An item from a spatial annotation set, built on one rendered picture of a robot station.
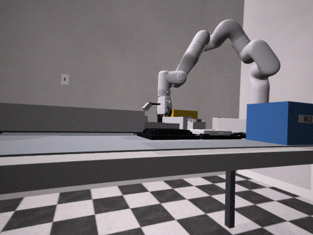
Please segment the blue open-top bin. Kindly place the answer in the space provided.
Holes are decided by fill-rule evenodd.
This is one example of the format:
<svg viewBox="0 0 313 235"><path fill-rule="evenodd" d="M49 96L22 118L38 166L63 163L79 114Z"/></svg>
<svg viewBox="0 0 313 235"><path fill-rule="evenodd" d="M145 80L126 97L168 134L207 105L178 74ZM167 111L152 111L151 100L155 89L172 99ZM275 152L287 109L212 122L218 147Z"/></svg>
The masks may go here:
<svg viewBox="0 0 313 235"><path fill-rule="evenodd" d="M293 101L247 104L246 140L313 145L313 104Z"/></svg>

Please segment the yellow open-top box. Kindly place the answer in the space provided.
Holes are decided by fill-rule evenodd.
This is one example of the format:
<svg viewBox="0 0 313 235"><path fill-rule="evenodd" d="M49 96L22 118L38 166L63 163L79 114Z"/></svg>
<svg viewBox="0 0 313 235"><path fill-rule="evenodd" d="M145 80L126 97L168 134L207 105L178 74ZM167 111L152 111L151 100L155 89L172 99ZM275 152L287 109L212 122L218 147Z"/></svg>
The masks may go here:
<svg viewBox="0 0 313 235"><path fill-rule="evenodd" d="M188 119L197 119L198 111L190 110L172 110L171 117L188 117Z"/></svg>

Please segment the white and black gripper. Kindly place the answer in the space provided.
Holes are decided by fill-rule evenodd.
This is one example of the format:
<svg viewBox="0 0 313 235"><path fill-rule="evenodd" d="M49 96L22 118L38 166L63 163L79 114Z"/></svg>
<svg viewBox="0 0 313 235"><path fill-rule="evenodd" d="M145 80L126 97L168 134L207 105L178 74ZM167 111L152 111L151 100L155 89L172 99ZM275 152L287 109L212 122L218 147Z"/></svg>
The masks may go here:
<svg viewBox="0 0 313 235"><path fill-rule="evenodd" d="M165 117L171 117L172 115L172 97L170 95L158 95L158 103L160 105L157 106L157 122L162 123L163 115Z"/></svg>

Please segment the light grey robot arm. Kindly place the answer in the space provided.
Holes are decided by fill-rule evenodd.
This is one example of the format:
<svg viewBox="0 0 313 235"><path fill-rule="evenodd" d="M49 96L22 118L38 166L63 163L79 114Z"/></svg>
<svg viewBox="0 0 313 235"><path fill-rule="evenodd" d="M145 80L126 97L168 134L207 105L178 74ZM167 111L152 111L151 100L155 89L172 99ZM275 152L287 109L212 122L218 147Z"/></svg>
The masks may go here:
<svg viewBox="0 0 313 235"><path fill-rule="evenodd" d="M220 47L230 39L240 59L245 64L255 62L249 71L249 104L269 103L270 76L280 70L280 61L270 46L261 39L250 41L241 25L235 20L224 20L210 35L199 31L185 52L176 71L161 71L158 78L158 95L172 94L172 86L178 88L187 81L187 75L199 61L204 51Z"/></svg>

